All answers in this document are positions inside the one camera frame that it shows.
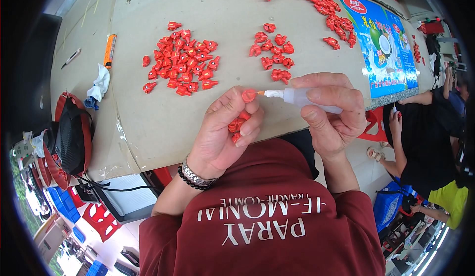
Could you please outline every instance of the poster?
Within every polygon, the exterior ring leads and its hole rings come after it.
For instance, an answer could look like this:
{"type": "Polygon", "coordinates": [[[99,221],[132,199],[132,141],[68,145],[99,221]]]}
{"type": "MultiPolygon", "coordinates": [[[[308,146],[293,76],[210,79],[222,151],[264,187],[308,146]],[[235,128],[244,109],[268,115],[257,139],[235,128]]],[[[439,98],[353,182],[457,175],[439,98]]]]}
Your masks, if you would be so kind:
{"type": "Polygon", "coordinates": [[[416,68],[401,19],[368,0],[340,1],[363,52],[371,98],[416,88],[416,68]]]}

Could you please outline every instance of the foot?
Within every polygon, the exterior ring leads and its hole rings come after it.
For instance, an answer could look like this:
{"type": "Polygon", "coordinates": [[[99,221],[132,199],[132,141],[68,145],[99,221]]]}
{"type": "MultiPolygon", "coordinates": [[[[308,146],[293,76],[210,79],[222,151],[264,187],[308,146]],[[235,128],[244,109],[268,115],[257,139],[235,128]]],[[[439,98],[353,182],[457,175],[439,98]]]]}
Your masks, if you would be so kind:
{"type": "Polygon", "coordinates": [[[379,162],[381,160],[381,158],[384,159],[384,153],[377,150],[376,148],[374,147],[369,147],[367,150],[366,150],[366,155],[372,159],[372,160],[375,160],[377,162],[379,162]]]}

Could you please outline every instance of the yellow shirt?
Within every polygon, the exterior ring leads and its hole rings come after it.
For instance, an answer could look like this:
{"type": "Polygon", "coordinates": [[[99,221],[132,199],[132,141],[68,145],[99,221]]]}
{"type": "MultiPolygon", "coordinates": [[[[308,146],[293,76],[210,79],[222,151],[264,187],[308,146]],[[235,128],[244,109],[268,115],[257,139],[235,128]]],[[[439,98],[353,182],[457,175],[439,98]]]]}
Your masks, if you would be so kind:
{"type": "Polygon", "coordinates": [[[462,220],[467,196],[468,189],[466,187],[458,188],[454,180],[443,188],[432,190],[428,201],[443,207],[450,213],[447,225],[454,230],[462,220]]]}

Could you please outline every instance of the black cable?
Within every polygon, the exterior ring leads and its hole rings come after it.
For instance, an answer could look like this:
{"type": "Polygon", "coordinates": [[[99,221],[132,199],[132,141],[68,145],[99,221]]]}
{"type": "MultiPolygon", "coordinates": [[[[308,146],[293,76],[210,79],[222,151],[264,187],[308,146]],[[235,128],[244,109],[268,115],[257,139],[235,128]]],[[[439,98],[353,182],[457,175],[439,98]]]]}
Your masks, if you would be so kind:
{"type": "Polygon", "coordinates": [[[161,190],[159,190],[158,188],[154,187],[154,186],[151,186],[151,185],[142,185],[142,186],[138,186],[138,187],[134,187],[134,188],[131,188],[131,189],[124,189],[124,190],[118,190],[118,189],[108,189],[108,188],[105,188],[104,186],[107,186],[105,184],[97,184],[96,182],[94,181],[90,181],[90,180],[87,180],[85,178],[82,178],[80,176],[77,176],[75,175],[76,178],[79,178],[83,181],[86,181],[88,184],[92,185],[92,186],[95,186],[95,187],[98,187],[100,188],[101,190],[109,190],[109,191],[131,191],[131,190],[139,190],[139,189],[146,189],[146,188],[150,188],[150,189],[153,189],[153,190],[156,190],[158,193],[162,193],[161,190]]]}

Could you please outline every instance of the yellow stripe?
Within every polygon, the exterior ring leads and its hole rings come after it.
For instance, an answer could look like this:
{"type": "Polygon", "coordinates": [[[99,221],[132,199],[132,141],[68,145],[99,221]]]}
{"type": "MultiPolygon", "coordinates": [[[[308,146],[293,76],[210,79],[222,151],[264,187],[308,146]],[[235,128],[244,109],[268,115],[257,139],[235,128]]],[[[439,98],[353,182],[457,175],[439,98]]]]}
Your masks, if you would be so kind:
{"type": "Polygon", "coordinates": [[[96,5],[95,5],[94,13],[93,13],[93,14],[95,14],[95,10],[97,9],[97,6],[98,6],[98,5],[99,5],[99,0],[97,0],[97,3],[96,3],[96,5]]]}
{"type": "Polygon", "coordinates": [[[89,8],[89,4],[91,4],[91,0],[89,0],[89,3],[87,3],[86,11],[84,12],[83,22],[81,23],[81,28],[83,27],[84,20],[86,19],[86,13],[87,13],[87,8],[89,8]]]}
{"type": "Polygon", "coordinates": [[[67,31],[68,31],[68,28],[64,29],[63,50],[64,50],[64,45],[66,44],[66,32],[67,31]]]}

